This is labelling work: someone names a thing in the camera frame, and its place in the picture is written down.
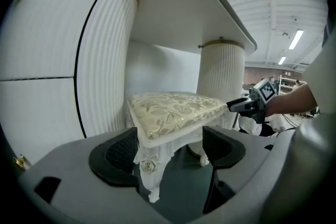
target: white cabinet door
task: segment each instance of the white cabinet door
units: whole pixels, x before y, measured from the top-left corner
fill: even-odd
[[[84,138],[73,79],[2,81],[0,104],[10,146],[32,164],[55,147]]]
[[[80,44],[78,107],[87,137],[125,127],[127,48],[137,0],[97,0]]]
[[[95,0],[13,0],[0,29],[0,80],[72,77]]]

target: floral patterned cushion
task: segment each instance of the floral patterned cushion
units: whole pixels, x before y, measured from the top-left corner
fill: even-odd
[[[189,92],[135,94],[129,104],[150,140],[208,119],[227,108],[219,99]]]

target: ceiling light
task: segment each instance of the ceiling light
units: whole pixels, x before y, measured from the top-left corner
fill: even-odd
[[[286,59],[286,56],[282,56],[281,60],[280,60],[280,62],[278,64],[281,65],[285,61],[285,59]]]
[[[294,50],[294,48],[295,48],[296,44],[299,42],[299,40],[300,40],[302,34],[303,34],[303,30],[298,30],[298,31],[296,32],[296,35],[295,35],[295,37],[294,37],[294,39],[293,39],[293,42],[292,42],[292,44],[289,46],[289,49],[290,49],[290,50]]]

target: ceiling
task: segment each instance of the ceiling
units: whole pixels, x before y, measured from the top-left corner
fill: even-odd
[[[246,66],[304,71],[321,51],[327,0],[228,0],[258,44]],[[294,50],[297,30],[304,33]],[[278,65],[286,56],[282,66]]]

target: floor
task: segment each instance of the floor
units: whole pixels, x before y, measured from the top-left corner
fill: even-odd
[[[139,167],[134,174],[140,179]],[[187,146],[175,152],[168,163],[160,185],[160,199],[152,204],[147,191],[140,184],[140,195],[162,216],[172,223],[187,223],[203,215],[209,191],[212,166],[200,166],[200,160]]]

